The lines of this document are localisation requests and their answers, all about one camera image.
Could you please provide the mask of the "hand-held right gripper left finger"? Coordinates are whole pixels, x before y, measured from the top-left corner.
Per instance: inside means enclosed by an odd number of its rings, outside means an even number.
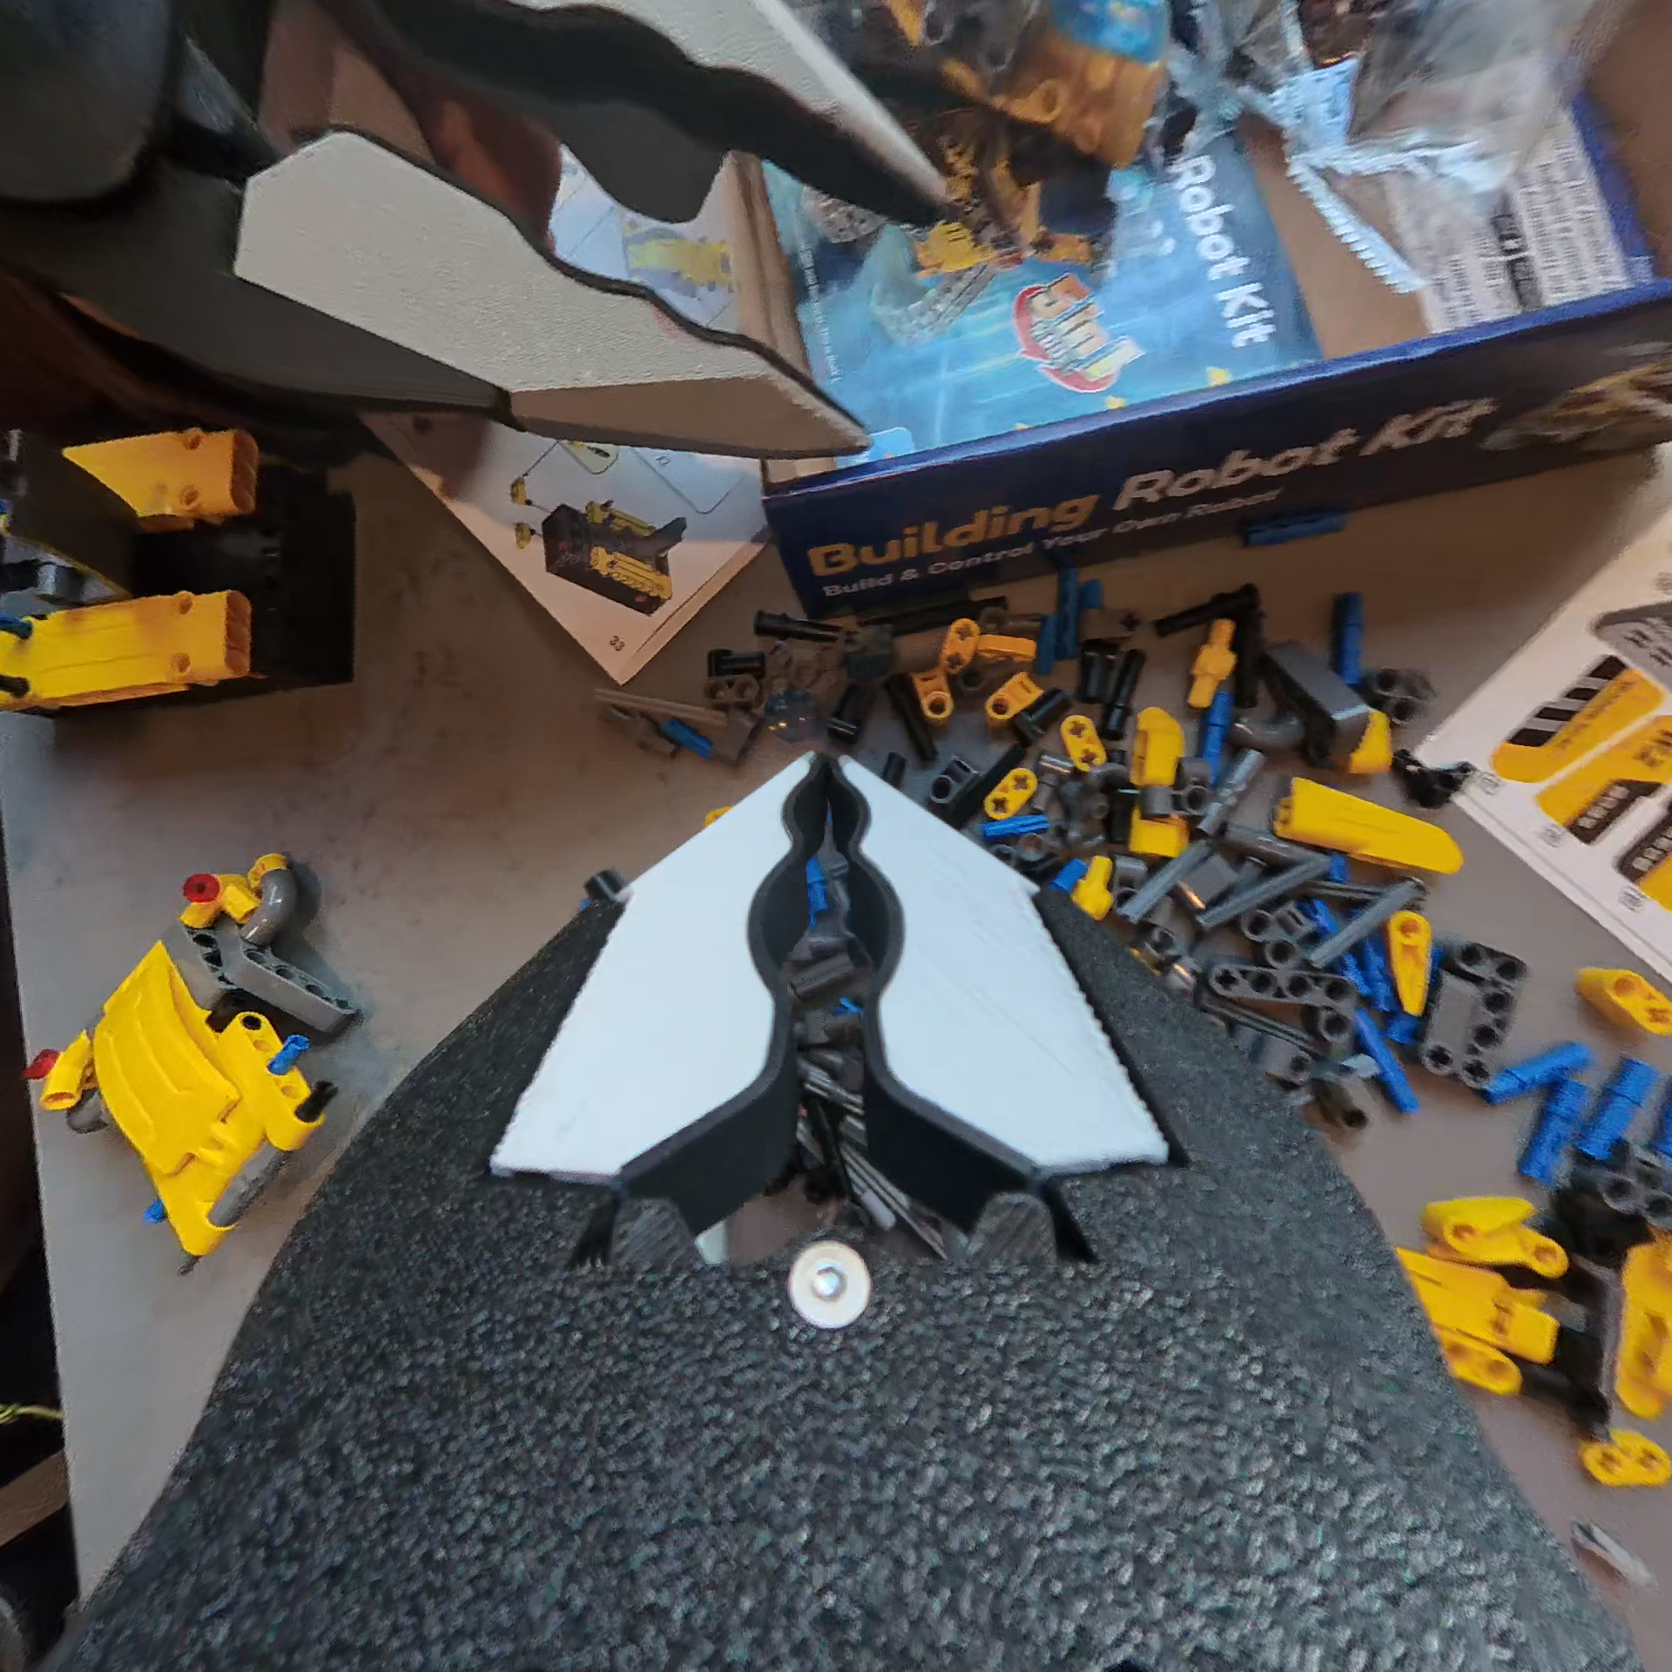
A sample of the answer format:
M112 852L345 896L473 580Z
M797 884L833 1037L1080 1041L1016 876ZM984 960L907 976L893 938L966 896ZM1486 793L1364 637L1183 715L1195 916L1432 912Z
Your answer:
M763 1189L793 1145L785 968L811 928L831 761L803 755L632 884L491 1167Z

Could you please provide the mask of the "open instruction booklet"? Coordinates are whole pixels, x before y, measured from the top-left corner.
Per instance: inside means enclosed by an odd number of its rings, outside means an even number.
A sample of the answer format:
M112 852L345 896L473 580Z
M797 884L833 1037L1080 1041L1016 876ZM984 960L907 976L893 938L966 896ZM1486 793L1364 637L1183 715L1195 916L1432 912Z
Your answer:
M560 442L453 412L371 414L367 428L616 683L767 542L755 462Z

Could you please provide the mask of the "grey desk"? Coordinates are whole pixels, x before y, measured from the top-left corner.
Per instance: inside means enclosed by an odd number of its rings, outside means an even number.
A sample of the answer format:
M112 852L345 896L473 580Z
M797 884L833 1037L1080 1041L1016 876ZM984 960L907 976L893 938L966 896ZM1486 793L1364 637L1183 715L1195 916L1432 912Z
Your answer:
M81 1601L92 1601L158 1499L284 1236L345 1143L401 1077L572 914L600 868L632 876L789 759L765 739L741 769L662 763L596 715L598 671L403 466L343 472L359 512L353 685L5 723L5 822L23 1055L71 1039L164 930L188 872L286 850L319 876L311 946L365 1006L327 1053L341 1095L296 1175L196 1274L112 1135L35 1119L57 1316ZM1669 450L1356 516L1346 534L1277 550L1209 542L1116 564L1106 594L1163 615L1249 580L1277 639L1366 597L1372 663L1436 685L1436 717L1470 697L1585 580L1669 510ZM1605 1079L1625 1053L1669 1073L1669 1041L1617 1037L1575 996L1579 968L1641 970L1609 932L1470 818L1466 870L1440 886L1440 934L1524 958L1532 982L1512 1059L1585 1037ZM1418 1244L1438 1199L1532 1197L1516 1163L1538 1101L1490 1107L1416 1073L1418 1115L1378 1107L1333 1143L1388 1238ZM1655 1577L1579 1559L1669 1668L1669 1489L1607 1491L1544 1402L1478 1396L1482 1428L1565 1555L1595 1523Z

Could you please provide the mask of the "pile of small building pieces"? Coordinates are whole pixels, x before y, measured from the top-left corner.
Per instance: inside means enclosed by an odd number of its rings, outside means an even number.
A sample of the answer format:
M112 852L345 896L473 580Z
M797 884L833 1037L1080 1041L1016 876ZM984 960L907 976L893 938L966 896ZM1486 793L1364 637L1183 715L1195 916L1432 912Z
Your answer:
M1022 781L1022 729L982 769L946 763L923 808L960 830L992 789ZM1038 908L1110 1031L1135 1087L1169 1143L1161 1165L1090 1177L1028 1181L956 1143L938 1125L895 1115L867 1053L871 964L851 922L849 862L837 842L837 765L829 757L829 824L809 864L811 928L785 968L791 1002L799 1131L819 1115L861 1125L861 1163L919 1203L950 1250L990 1242L1040 1248L1054 1260L1060 1232L1086 1244L1116 1276L1161 1300L1179 1298L1207 1346L1165 1348L1189 1392L1227 1388L1231 1374L1289 1368L1303 1392L1348 1406L1402 1398L1408 1354L1446 1364L1484 1394L1550 1396L1581 1437L1581 1463L1611 1489L1669 1481L1669 1451L1619 1426L1631 1412L1659 1420L1669 1404L1669 1161L1591 1121L1569 1157L1569 1115L1585 1089L1540 1063L1553 1083L1550 1205L1456 1199L1426 1213L1422 1248L1370 1248L1350 1274L1352 1215L1327 1209L1325 1189L1285 1161L1291 1137L1273 1125L1273 1099L1253 1089L1267 1073L1281 1091L1317 1103L1339 1123L1362 1113L1364 1081L1410 1109L1410 1087L1376 1006L1342 962L1368 940L1390 944L1392 996L1412 1000L1434 1073L1460 1073L1492 1097L1518 1097L1496 1079L1494 1051L1516 1010L1522 962L1478 944L1430 948L1428 890L1412 868L1452 872L1460 850L1424 822L1382 805L1297 779L1275 808L1279 828L1225 826L1263 755L1245 751L1223 781L1181 759L1173 719L1147 709L1120 767L1104 763L1088 717L1062 721L1064 747L1092 775L1082 805L1120 799L1133 816L1126 852L1070 858L1040 836L1052 878L1006 836L986 854L1038 888ZM620 1203L656 1207L676 1230L700 1236L727 1223L761 1189L618 1189Z

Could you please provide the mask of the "yellow black sticker sheet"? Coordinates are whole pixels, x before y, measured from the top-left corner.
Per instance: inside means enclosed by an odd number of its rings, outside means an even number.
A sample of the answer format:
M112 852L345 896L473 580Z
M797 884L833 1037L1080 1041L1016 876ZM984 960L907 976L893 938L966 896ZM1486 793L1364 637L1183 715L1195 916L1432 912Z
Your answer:
M1416 749L1454 805L1671 976L1671 514Z

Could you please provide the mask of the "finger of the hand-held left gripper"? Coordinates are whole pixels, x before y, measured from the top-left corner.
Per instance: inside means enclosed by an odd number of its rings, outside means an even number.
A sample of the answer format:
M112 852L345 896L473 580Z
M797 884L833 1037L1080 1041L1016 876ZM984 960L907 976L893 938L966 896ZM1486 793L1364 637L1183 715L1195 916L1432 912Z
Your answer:
M757 460L871 446L779 355L560 261L491 201L357 132L327 132L246 185L238 277L465 373L526 432Z
M731 154L841 201L926 221L946 201L917 144L785 4L325 4L417 118L501 112L552 134L622 205L698 215Z

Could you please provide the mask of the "yellow panel vehicle assembly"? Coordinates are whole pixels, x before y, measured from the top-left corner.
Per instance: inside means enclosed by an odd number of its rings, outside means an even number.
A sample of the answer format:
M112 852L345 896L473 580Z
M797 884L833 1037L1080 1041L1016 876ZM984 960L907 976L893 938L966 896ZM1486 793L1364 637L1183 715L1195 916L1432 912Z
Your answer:
M98 1087L138 1159L182 1270L212 1256L337 1095L305 1055L335 1043L361 1010L286 948L305 918L299 868L280 850L246 870L200 870L182 908L94 1021L31 1067L47 1115Z

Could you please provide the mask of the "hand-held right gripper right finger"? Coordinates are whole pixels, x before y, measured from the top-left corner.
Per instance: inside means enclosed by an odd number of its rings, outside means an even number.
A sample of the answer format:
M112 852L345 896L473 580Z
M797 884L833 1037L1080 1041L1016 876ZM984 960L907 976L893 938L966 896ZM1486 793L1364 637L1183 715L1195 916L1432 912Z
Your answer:
M1028 1181L1163 1165L1169 1143L1040 912L1040 890L861 763L837 842L871 964L885 1107Z

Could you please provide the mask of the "cardboard kit box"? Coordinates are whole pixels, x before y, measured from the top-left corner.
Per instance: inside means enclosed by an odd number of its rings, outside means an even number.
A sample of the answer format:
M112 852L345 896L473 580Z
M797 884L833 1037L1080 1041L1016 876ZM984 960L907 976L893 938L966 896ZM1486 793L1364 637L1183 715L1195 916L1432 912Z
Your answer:
M745 321L873 438L763 468L805 613L1281 542L1667 446L1669 24L1669 4L1623 4L1494 205L1388 183L1414 295L1335 235L1253 124L1128 178L1108 279L1020 265L952 323L899 227L749 162L725 199Z

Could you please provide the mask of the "black base yellow panel assembly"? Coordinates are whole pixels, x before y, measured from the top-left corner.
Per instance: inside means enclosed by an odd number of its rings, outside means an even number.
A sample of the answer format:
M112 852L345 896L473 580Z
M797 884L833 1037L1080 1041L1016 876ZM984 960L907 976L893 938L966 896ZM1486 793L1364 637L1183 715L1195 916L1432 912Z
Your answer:
M3 502L5 713L353 679L357 512L327 472L242 430L9 432Z

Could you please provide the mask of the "crumpled clear plastic bags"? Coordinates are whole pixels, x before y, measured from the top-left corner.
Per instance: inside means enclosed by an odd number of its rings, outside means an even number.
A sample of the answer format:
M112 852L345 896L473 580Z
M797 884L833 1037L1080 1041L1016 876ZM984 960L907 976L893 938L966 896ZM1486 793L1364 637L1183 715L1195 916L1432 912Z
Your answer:
M803 189L811 273L889 345L950 335L1002 277L1110 279L1139 203L1245 122L1329 231L1432 329L1645 283L1583 78L1629 4L793 4L944 178L936 223Z

